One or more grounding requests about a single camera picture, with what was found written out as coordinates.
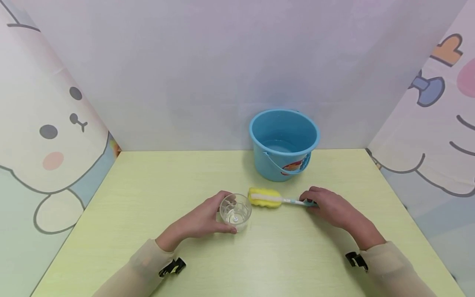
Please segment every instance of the clear glass cup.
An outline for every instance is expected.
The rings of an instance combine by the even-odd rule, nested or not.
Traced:
[[[251,201],[247,196],[241,194],[230,194],[226,196],[219,206],[219,213],[222,220],[236,228],[238,232],[244,230],[251,217]]]

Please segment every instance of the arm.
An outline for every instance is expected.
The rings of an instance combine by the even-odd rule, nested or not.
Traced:
[[[310,213],[350,233],[368,265],[369,277],[380,287],[384,296],[436,296],[399,249],[392,242],[387,242],[374,224],[343,197],[327,189],[311,187],[300,196],[301,201],[305,199],[319,205],[319,208],[309,208]]]
[[[229,194],[220,191],[170,225],[155,240],[147,240],[93,297],[148,297],[162,282],[159,272],[171,263],[175,249],[184,239],[215,232],[236,234],[236,228],[216,221],[216,210]]]

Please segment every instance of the brush handle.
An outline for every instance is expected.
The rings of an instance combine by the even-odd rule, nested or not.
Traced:
[[[295,200],[295,199],[283,198],[282,202],[291,203],[291,204],[298,204],[298,205],[303,205],[303,206],[307,206],[307,207],[310,207],[310,206],[318,207],[318,204],[316,202],[311,201],[311,200],[299,201],[299,200]]]

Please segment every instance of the yellow sponge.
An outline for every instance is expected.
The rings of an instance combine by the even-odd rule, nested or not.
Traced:
[[[282,201],[269,201],[263,199],[252,199],[251,194],[262,194],[265,196],[273,196],[273,197],[280,197],[280,193],[276,190],[271,189],[258,189],[258,188],[249,188],[249,192],[247,193],[247,198],[253,205],[257,206],[265,206],[268,208],[277,208],[282,204]]]

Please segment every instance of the bucket sticker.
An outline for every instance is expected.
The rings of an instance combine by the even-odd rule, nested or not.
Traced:
[[[295,170],[299,170],[300,169],[300,166],[302,165],[302,162],[304,161],[305,158],[297,161],[297,162],[293,162],[293,163],[290,163],[290,164],[287,164],[286,166],[284,166],[282,169],[285,169],[287,171],[295,171]],[[287,173],[285,172],[280,172],[282,175],[288,175]]]

